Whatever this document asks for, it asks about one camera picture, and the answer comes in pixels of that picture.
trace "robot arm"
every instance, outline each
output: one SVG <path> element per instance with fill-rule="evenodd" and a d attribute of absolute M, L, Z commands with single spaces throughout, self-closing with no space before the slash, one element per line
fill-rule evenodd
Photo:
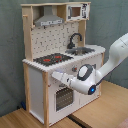
<path fill-rule="evenodd" d="M 116 40 L 110 47 L 108 61 L 98 70 L 89 64 L 83 65 L 77 77 L 66 73 L 53 72 L 52 77 L 67 87 L 82 94 L 91 95 L 102 79 L 128 57 L 128 33 Z"/>
<path fill-rule="evenodd" d="M 128 33 L 116 40 L 110 47 L 108 61 L 96 70 L 96 84 L 128 57 Z"/>

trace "stovetop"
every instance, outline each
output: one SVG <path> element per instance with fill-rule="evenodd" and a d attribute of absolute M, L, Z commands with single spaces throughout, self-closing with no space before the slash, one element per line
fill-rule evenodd
<path fill-rule="evenodd" d="M 51 55 L 36 58 L 33 61 L 48 67 L 48 66 L 51 66 L 51 65 L 54 65 L 54 64 L 57 64 L 57 63 L 67 61 L 69 59 L 73 59 L 73 57 L 63 55 L 63 54 L 60 54 L 60 53 L 54 53 L 54 54 L 51 54 Z"/>

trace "faucet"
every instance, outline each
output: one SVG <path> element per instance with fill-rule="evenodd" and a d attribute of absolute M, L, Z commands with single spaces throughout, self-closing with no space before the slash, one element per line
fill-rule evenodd
<path fill-rule="evenodd" d="M 67 48 L 68 49 L 72 49 L 73 47 L 75 47 L 75 44 L 73 44 L 72 39 L 75 35 L 79 35 L 80 36 L 80 41 L 82 41 L 82 35 L 80 33 L 74 33 L 71 38 L 70 38 L 70 43 L 68 44 Z"/>

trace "gray wall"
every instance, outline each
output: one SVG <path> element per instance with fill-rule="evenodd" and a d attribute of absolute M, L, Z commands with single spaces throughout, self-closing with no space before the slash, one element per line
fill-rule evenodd
<path fill-rule="evenodd" d="M 89 1 L 92 3 L 90 20 L 87 21 L 86 43 L 105 47 L 106 62 L 110 45 L 128 32 L 128 1 Z M 22 65 L 25 56 L 20 4 L 43 2 L 68 0 L 0 0 L 0 116 L 16 110 L 16 106 L 25 101 Z M 128 59 L 106 80 L 128 88 L 127 66 Z"/>

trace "oven handle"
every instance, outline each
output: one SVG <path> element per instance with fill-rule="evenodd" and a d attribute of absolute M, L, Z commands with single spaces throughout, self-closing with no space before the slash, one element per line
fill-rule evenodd
<path fill-rule="evenodd" d="M 70 16 L 68 16 L 68 19 L 71 19 L 71 17 L 72 17 L 72 7 L 68 6 L 68 10 L 70 11 Z"/>

